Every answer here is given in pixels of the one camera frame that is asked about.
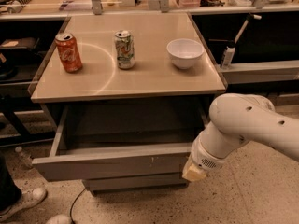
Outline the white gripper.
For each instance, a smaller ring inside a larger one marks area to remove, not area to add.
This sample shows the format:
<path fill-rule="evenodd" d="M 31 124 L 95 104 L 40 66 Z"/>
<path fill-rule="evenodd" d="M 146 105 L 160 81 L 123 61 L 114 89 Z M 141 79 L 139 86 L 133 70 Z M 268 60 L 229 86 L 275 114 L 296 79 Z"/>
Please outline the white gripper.
<path fill-rule="evenodd" d="M 182 177 L 190 182 L 195 182 L 206 178 L 206 171 L 220 169 L 224 164 L 224 159 L 219 159 L 209 154 L 201 140 L 197 136 L 192 143 L 191 156 L 182 171 Z"/>

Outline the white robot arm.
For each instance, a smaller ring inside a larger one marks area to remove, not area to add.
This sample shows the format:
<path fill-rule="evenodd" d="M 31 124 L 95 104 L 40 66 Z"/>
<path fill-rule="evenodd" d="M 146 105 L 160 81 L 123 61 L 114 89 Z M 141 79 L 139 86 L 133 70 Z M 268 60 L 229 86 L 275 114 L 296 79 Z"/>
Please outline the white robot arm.
<path fill-rule="evenodd" d="M 210 122 L 192 143 L 182 177 L 198 181 L 219 169 L 234 150 L 250 141 L 299 161 L 299 120 L 280 115 L 260 95 L 226 93 L 209 107 Z"/>

